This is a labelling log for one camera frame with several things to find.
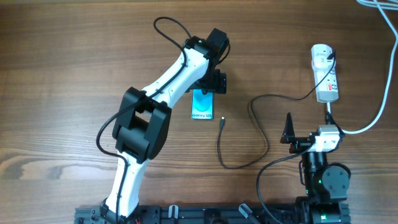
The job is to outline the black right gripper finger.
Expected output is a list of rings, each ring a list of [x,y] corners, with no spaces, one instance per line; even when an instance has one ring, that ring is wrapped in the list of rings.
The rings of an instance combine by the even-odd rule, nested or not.
[[[295,141],[295,132],[291,113],[287,113],[285,128],[280,139],[281,144],[291,144]]]
[[[325,114],[325,122],[326,122],[326,124],[330,124],[330,125],[336,126],[338,131],[339,131],[340,136],[345,136],[345,133],[343,132],[343,130],[338,126],[338,124],[333,119],[331,113],[328,112],[328,111]]]

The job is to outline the teal Galaxy smartphone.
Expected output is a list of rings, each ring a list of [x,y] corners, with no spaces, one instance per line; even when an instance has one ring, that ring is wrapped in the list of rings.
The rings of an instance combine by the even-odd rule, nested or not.
[[[213,93],[203,94],[201,90],[193,90],[191,118],[213,119]]]

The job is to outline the white power strip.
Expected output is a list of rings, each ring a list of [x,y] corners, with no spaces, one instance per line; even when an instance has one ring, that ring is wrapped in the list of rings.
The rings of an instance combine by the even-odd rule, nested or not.
[[[316,55],[327,55],[333,63],[329,69],[314,71],[315,91],[319,103],[331,103],[339,98],[338,84],[336,78],[336,54],[335,51],[326,44],[315,44],[311,48],[312,58]]]

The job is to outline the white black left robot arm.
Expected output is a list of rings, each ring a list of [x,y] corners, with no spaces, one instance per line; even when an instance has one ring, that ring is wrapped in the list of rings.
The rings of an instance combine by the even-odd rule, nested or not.
[[[229,47],[225,32],[213,29],[206,39],[187,39],[178,59],[154,83],[123,95],[119,111],[108,119],[114,123],[118,168],[113,189],[100,206],[110,223],[126,223],[139,204],[139,189],[145,169],[163,148],[172,108],[184,93],[226,93],[226,74],[217,65]]]

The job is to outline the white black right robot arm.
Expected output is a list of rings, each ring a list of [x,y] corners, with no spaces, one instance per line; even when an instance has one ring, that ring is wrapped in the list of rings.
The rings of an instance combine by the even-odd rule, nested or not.
[[[285,128],[280,142],[289,144],[289,152],[301,157],[300,181],[307,195],[297,197],[295,212],[298,223],[350,223],[349,207],[343,203],[351,178],[350,169],[327,160],[327,154],[338,149],[345,133],[336,124],[330,113],[326,123],[320,125],[307,137],[297,137],[292,115],[287,113]]]

